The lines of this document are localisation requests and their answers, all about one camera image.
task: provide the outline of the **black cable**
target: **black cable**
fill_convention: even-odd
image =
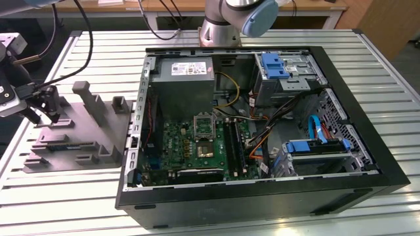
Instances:
[[[293,16],[298,16],[298,6],[297,6],[295,0],[293,0],[293,3],[294,3],[294,13],[293,13]]]
[[[54,15],[54,31],[53,31],[53,36],[51,36],[51,40],[50,40],[50,43],[49,43],[49,46],[46,47],[45,51],[41,53],[41,58],[46,57],[46,55],[49,54],[51,48],[53,48],[53,45],[54,45],[54,42],[55,42],[55,39],[57,39],[57,30],[58,30],[58,24],[59,24],[59,15],[58,15],[58,8],[55,6],[55,4],[53,4],[53,15]]]
[[[273,127],[277,125],[278,121],[281,120],[281,118],[293,111],[293,109],[295,108],[295,106],[298,105],[298,102],[302,98],[305,98],[309,95],[313,94],[318,94],[323,91],[323,88],[317,88],[311,91],[305,91],[301,92],[290,101],[286,102],[286,104],[283,104],[279,109],[277,110],[277,112],[274,113],[274,115],[271,116],[271,118],[269,119],[267,123],[266,123],[266,129],[263,130],[263,132],[255,136],[254,138],[251,138],[251,140],[249,141],[250,143],[253,143],[255,140],[258,140],[259,138],[263,138],[265,135],[267,134],[267,132],[270,132],[270,130],[273,129]]]
[[[81,14],[85,18],[85,22],[86,22],[86,25],[87,25],[87,29],[89,29],[89,33],[90,33],[90,52],[89,52],[89,55],[87,55],[87,59],[86,59],[86,63],[83,65],[83,67],[79,68],[79,70],[77,70],[75,72],[70,73],[69,75],[61,77],[59,79],[55,79],[55,80],[51,80],[50,82],[47,83],[43,83],[41,85],[37,86],[37,88],[43,88],[49,85],[53,85],[54,83],[73,77],[74,75],[78,75],[86,68],[87,66],[90,65],[90,62],[91,62],[91,58],[93,58],[93,52],[94,52],[94,33],[93,33],[93,26],[91,26],[91,22],[90,22],[90,19],[87,18],[86,16],[86,12],[85,12],[85,8],[82,7],[81,3],[78,0],[74,0],[75,1],[75,4],[79,8],[79,11],[81,11]]]
[[[170,10],[167,4],[165,3],[163,0],[159,0],[159,1],[161,1],[161,3],[165,5],[165,7],[166,7],[169,13],[171,14],[171,17],[173,17],[173,19],[175,20],[175,23],[177,23],[178,27],[182,28],[182,25],[181,25],[179,21],[177,20],[177,17],[175,17],[175,15],[174,15],[173,11]]]
[[[183,26],[185,26],[185,24],[183,24],[183,15],[182,15],[182,12],[178,9],[178,6],[177,6],[174,0],[171,0],[171,2],[173,2],[173,5],[174,5],[174,7],[175,7],[175,9],[178,11],[178,14],[179,14],[179,17],[181,17],[181,25],[182,25],[181,28],[183,29]]]
[[[147,28],[149,28],[150,31],[153,32],[153,34],[154,34],[161,40],[165,40],[165,41],[169,41],[169,40],[174,39],[174,38],[178,36],[178,34],[181,33],[182,29],[179,28],[179,29],[175,31],[174,35],[173,35],[170,38],[163,38],[163,37],[161,37],[161,36],[157,34],[157,32],[153,30],[153,27],[151,27],[151,25],[150,25],[150,22],[149,22],[149,20],[147,20],[147,18],[146,18],[145,10],[143,10],[143,5],[142,5],[142,0],[138,0],[138,2],[139,2],[139,8],[141,8],[141,12],[142,12],[142,16],[143,16],[145,23],[146,23],[146,25],[147,25]]]
[[[58,27],[59,27],[59,15],[58,15],[58,8],[57,8],[55,4],[53,4],[53,18],[54,18],[53,36],[51,36],[51,40],[50,40],[50,43],[49,43],[45,51],[41,54],[35,55],[35,56],[31,56],[31,57],[27,57],[25,59],[14,61],[15,65],[25,65],[25,64],[29,64],[31,62],[35,62],[35,61],[41,60],[43,57],[46,57],[47,54],[50,53],[50,51],[53,49],[53,45],[54,45],[55,40],[57,40],[57,30],[58,30]]]

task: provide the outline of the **aluminum table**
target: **aluminum table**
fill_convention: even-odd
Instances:
[[[161,31],[170,36],[173,31]],[[87,80],[103,100],[137,98],[146,48],[199,46],[198,32],[158,40],[149,31],[94,33],[90,67],[58,85],[70,102],[73,83]],[[147,231],[115,209],[121,168],[26,174],[23,163],[39,130],[25,120],[0,161],[0,235],[419,235],[420,97],[363,34],[351,30],[273,30],[242,38],[245,46],[323,46],[410,177],[411,185],[337,215]],[[69,39],[49,80],[75,71],[89,34]]]

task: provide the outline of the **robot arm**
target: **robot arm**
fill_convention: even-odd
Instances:
[[[270,30],[278,12],[275,0],[207,0],[202,46],[241,46],[241,31],[251,38],[261,37]]]
[[[59,1],[62,0],[0,0],[0,16],[34,8],[42,8]]]

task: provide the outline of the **blue plastic latch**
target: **blue plastic latch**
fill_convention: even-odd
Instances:
[[[346,150],[350,150],[353,148],[353,145],[347,139],[343,139],[343,145],[345,145]]]
[[[307,141],[295,141],[291,142],[295,148],[295,151],[302,152],[302,151],[311,151],[310,144]]]
[[[262,63],[269,79],[289,79],[290,74],[285,70],[285,62],[277,53],[263,53]]]
[[[289,153],[293,153],[295,151],[294,145],[291,143],[287,143],[287,149]]]

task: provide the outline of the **sticker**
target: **sticker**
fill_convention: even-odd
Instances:
[[[255,107],[255,99],[250,98],[250,106]]]
[[[331,10],[346,10],[345,6],[334,6],[330,8]]]
[[[297,66],[287,66],[287,71],[297,71],[298,72],[298,68]]]
[[[269,174],[269,166],[265,164],[265,162],[262,162],[261,168],[266,172],[266,174]]]
[[[206,75],[209,73],[206,62],[174,63],[171,75]]]
[[[271,150],[271,154],[277,155],[279,153],[281,149],[278,149],[277,147],[274,147],[274,149]]]

